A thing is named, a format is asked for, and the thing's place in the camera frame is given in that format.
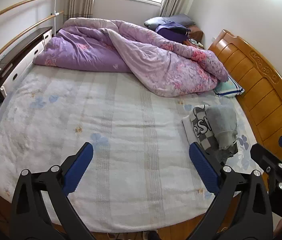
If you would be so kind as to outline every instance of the person's hand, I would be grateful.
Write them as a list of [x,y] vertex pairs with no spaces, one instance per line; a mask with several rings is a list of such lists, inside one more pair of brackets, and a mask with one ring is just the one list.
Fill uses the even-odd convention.
[[273,238],[275,238],[281,230],[282,230],[282,218],[280,219],[276,229],[273,232]]

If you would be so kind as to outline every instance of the purple comforter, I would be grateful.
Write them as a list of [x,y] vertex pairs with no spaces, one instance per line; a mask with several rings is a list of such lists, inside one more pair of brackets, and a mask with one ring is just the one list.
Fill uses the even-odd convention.
[[132,72],[153,93],[174,97],[213,89],[228,72],[211,51],[166,40],[146,28],[102,19],[72,18],[35,59],[38,65]]

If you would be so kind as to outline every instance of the wooden headboard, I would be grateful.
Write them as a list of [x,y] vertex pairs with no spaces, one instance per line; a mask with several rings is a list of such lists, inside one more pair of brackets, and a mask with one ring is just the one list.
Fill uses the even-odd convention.
[[257,142],[282,160],[282,77],[256,49],[226,30],[209,50],[245,89],[237,100]]

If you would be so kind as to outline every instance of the pile of clothes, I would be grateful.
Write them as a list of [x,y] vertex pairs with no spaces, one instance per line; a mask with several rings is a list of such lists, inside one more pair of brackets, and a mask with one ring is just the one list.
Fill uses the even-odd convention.
[[225,165],[226,160],[238,152],[238,124],[233,108],[197,106],[182,122],[189,144],[198,142],[220,164]]

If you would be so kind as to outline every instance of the bed sheet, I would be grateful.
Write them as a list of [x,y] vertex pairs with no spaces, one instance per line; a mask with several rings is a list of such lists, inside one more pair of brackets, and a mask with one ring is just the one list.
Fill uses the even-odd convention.
[[[235,98],[212,91],[163,98],[133,74],[34,65],[0,108],[0,196],[11,202],[24,168],[47,171],[87,141],[94,157],[68,198],[89,230],[143,231],[203,214],[214,196],[190,161],[181,121],[202,104],[236,109],[239,152],[227,164],[245,173],[260,169]],[[44,200],[59,223],[47,194]]]

